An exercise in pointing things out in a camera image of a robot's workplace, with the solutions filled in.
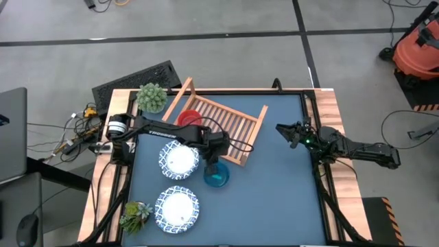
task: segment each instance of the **orange vacuum cleaner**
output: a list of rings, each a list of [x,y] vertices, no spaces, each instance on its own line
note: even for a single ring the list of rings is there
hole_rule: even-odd
[[[379,53],[382,60],[393,60],[394,74],[403,89],[418,88],[423,83],[439,83],[439,12],[432,1],[393,48]]]

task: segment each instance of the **blue and white plate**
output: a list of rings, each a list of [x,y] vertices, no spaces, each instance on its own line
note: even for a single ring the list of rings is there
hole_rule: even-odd
[[[183,233],[191,228],[200,213],[197,197],[187,188],[173,186],[156,201],[156,224],[166,233]]]
[[[160,151],[158,164],[163,175],[173,180],[182,180],[198,168],[200,155],[196,148],[189,148],[178,141],[171,141]]]

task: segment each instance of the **potted plant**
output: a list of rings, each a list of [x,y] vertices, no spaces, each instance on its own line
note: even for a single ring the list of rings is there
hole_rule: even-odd
[[[128,202],[125,204],[125,212],[119,221],[122,229],[128,234],[137,233],[143,228],[150,218],[152,207],[143,202]]]
[[[159,113],[166,105],[166,92],[158,84],[148,83],[145,86],[140,86],[136,102],[139,109],[147,113]]]

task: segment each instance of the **yellow connector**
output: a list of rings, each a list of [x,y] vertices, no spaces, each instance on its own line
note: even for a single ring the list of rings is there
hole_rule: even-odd
[[[87,107],[87,109],[84,111],[84,118],[91,118],[96,116],[97,116],[97,111],[92,107]]]

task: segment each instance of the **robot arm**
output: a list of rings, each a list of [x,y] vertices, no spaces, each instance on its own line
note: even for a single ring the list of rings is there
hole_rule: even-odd
[[[389,169],[396,169],[401,164],[398,150],[391,145],[351,141],[336,129],[327,126],[314,131],[310,118],[304,120],[303,124],[278,124],[276,129],[291,142],[291,148],[296,148],[301,143],[314,158],[323,163],[334,163],[337,158],[349,158],[372,161]]]
[[[130,120],[134,120],[133,129],[128,129]],[[130,163],[130,154],[126,141],[138,134],[152,134],[169,139],[175,139],[190,148],[197,148],[201,157],[206,160],[205,172],[215,174],[214,164],[218,157],[226,155],[230,146],[227,132],[215,132],[206,126],[175,126],[173,124],[154,121],[129,114],[119,114],[110,117],[106,136],[113,143],[112,160],[119,164]]]

